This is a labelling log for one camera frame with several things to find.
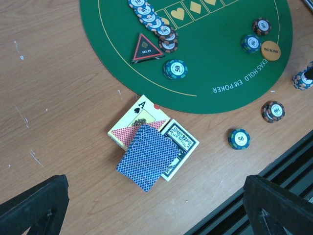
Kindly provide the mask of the yellow ace card box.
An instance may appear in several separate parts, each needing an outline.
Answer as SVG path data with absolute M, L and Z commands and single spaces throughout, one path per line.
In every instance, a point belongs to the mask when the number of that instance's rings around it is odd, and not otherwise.
M 108 132 L 122 149 L 127 150 L 141 125 L 147 124 L 158 131 L 170 121 L 156 104 L 142 95 Z

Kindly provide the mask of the green blue chip stack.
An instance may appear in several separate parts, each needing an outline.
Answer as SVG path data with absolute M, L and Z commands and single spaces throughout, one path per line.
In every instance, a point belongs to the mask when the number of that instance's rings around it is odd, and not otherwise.
M 250 145 L 250 135 L 244 129 L 234 129 L 228 135 L 228 143 L 235 150 L 247 149 Z

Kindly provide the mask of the blue backed card deck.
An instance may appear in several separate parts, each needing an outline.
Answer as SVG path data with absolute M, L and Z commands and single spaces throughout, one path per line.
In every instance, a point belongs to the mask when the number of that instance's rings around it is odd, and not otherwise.
M 116 171 L 148 192 L 178 154 L 177 145 L 156 128 L 141 125 Z

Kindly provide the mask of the green round poker mat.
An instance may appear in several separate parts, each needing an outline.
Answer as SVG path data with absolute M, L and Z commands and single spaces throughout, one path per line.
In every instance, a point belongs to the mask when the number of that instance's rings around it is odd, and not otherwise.
M 178 49 L 164 58 L 132 64 L 139 34 L 153 44 L 158 37 L 138 19 L 126 0 L 82 0 L 86 35 L 98 58 L 123 85 L 163 107 L 215 114 L 241 108 L 266 93 L 282 75 L 291 53 L 292 20 L 285 0 L 152 0 L 150 4 L 178 33 Z M 247 53 L 242 40 L 252 24 L 268 19 L 281 57 L 268 61 L 261 52 Z M 170 80 L 164 64 L 180 59 L 188 74 Z

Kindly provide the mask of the blue club special card box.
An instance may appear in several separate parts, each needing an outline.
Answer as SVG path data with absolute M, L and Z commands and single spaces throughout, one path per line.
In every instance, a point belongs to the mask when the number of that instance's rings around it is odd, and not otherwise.
M 161 134 L 173 142 L 179 150 L 178 155 L 169 165 L 167 170 L 161 175 L 169 182 L 188 157 L 199 145 L 199 141 L 192 136 L 184 127 L 182 127 L 175 119 L 172 119 L 161 131 Z

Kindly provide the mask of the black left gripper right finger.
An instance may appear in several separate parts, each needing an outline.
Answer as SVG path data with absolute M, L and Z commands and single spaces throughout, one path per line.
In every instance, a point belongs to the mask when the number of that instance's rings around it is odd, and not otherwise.
M 313 204 L 259 176 L 247 176 L 243 204 L 256 235 L 311 235 Z

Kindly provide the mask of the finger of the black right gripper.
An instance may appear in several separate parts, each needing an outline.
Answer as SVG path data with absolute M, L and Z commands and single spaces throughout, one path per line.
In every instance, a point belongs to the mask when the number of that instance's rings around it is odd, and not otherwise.
M 304 72 L 304 76 L 308 80 L 313 80 L 313 61 L 311 61 L 307 66 L 307 69 Z

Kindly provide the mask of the orange big blind button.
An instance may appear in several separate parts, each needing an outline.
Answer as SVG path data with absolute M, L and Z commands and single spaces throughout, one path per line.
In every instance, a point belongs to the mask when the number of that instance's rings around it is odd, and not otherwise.
M 281 57 L 281 49 L 274 41 L 265 41 L 261 46 L 261 54 L 268 61 L 277 61 Z

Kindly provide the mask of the orange black chip stack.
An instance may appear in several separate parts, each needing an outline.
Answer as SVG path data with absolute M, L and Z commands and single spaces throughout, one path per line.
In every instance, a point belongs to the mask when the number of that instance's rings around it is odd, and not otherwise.
M 285 107 L 278 101 L 267 102 L 261 109 L 261 115 L 268 123 L 280 121 L 285 114 Z

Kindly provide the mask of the purple white chip stack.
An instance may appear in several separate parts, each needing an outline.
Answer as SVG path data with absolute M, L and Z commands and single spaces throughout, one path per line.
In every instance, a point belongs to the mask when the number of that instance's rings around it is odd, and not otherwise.
M 313 80 L 307 79 L 304 71 L 300 71 L 297 75 L 295 75 L 292 79 L 293 86 L 301 91 L 308 90 L 313 86 Z

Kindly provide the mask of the spread row of chips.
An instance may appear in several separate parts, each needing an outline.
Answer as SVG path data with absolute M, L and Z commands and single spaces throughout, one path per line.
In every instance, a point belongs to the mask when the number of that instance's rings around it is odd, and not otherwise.
M 147 0 L 129 0 L 128 5 L 139 21 L 158 37 L 158 45 L 163 52 L 173 53 L 178 49 L 178 33 L 157 14 Z

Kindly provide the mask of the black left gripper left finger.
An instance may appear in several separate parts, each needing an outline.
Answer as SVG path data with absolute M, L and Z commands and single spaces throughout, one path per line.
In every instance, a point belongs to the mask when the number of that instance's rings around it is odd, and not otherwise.
M 55 175 L 0 205 L 2 235 L 58 235 L 69 203 L 66 175 Z

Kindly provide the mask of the triangular all in button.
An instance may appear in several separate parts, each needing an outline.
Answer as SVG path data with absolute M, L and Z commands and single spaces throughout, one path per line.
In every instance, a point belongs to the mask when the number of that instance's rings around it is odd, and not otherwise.
M 165 54 L 144 34 L 140 33 L 135 47 L 132 64 L 164 58 Z

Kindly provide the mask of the black front frame rail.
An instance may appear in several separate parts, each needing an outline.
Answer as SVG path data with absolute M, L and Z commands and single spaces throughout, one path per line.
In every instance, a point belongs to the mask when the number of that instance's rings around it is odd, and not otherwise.
M 311 235 L 313 134 L 309 132 L 259 175 L 191 228 L 189 235 Z

